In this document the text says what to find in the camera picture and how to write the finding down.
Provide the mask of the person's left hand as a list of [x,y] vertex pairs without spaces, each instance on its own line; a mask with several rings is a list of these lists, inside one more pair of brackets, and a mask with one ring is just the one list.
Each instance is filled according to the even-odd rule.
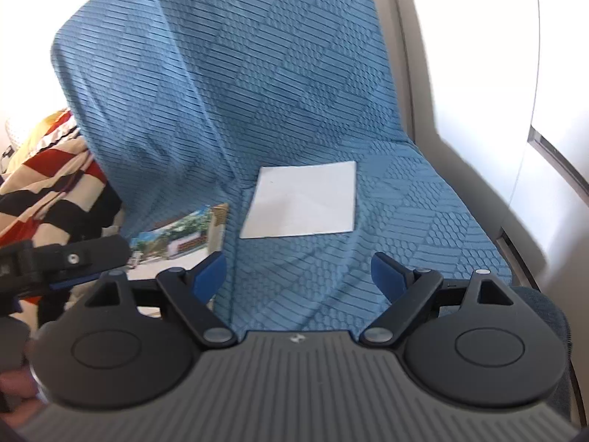
[[11,412],[1,414],[1,419],[13,429],[23,425],[45,407],[39,398],[37,381],[29,364],[35,346],[36,340],[29,339],[24,346],[23,364],[18,369],[1,374],[1,392],[20,399],[20,404]]

